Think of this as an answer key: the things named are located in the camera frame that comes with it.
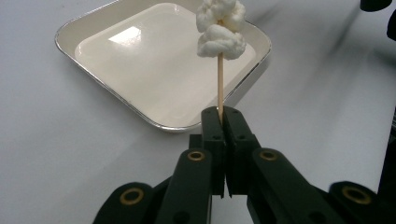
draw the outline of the wooden stick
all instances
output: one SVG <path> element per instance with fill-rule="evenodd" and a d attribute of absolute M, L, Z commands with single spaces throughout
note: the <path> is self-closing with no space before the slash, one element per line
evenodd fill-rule
<path fill-rule="evenodd" d="M 223 115 L 223 99 L 223 53 L 220 53 L 218 55 L 218 111 L 221 125 Z"/>

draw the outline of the screw hole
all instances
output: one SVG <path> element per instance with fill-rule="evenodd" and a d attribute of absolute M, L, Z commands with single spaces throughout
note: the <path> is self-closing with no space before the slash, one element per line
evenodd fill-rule
<path fill-rule="evenodd" d="M 124 205 L 134 205 L 140 203 L 144 196 L 144 191 L 139 188 L 125 190 L 120 196 L 120 202 Z"/>
<path fill-rule="evenodd" d="M 275 152 L 264 150 L 260 153 L 260 157 L 266 161 L 275 161 L 277 160 L 277 155 Z"/>
<path fill-rule="evenodd" d="M 202 161 L 205 158 L 205 154 L 200 151 L 192 151 L 187 155 L 187 157 L 191 161 Z"/>
<path fill-rule="evenodd" d="M 369 204 L 372 201 L 370 195 L 356 187 L 344 186 L 342 192 L 346 198 L 354 203 Z"/>

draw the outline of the white tray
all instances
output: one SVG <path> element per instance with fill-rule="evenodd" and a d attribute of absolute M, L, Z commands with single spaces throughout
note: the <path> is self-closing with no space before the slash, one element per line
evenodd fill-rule
<path fill-rule="evenodd" d="M 200 124 L 217 99 L 217 60 L 200 58 L 195 10 L 201 1 L 123 0 L 60 28 L 61 52 L 148 123 L 170 132 Z M 235 105 L 267 66 L 271 42 L 246 22 L 245 53 L 224 62 L 224 104 Z"/>

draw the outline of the white table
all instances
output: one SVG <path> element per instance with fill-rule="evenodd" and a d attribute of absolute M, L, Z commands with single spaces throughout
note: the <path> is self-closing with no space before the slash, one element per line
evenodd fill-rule
<path fill-rule="evenodd" d="M 67 21 L 109 3 L 0 3 L 0 223 L 92 223 L 118 186 L 159 184 L 188 135 L 163 133 L 56 49 Z M 396 105 L 389 8 L 359 1 L 243 0 L 273 42 L 267 71 L 236 106 L 263 147 L 321 189 L 377 190 Z M 251 223 L 246 197 L 213 202 L 213 223 Z"/>

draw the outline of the marshmallow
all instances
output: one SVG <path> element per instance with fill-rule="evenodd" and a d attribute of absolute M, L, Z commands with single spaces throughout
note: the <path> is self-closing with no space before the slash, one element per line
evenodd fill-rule
<path fill-rule="evenodd" d="M 225 27 L 238 32 L 245 21 L 245 12 L 237 0 L 204 0 L 196 15 L 198 31 L 203 33 L 210 25 L 223 21 Z"/>
<path fill-rule="evenodd" d="M 244 37 L 239 33 L 233 33 L 227 28 L 213 24 L 207 28 L 198 39 L 198 56 L 217 57 L 223 53 L 227 60 L 237 59 L 246 47 Z"/>
<path fill-rule="evenodd" d="M 245 13 L 244 5 L 236 1 L 233 11 L 222 19 L 224 26 L 233 32 L 241 31 L 245 23 Z"/>

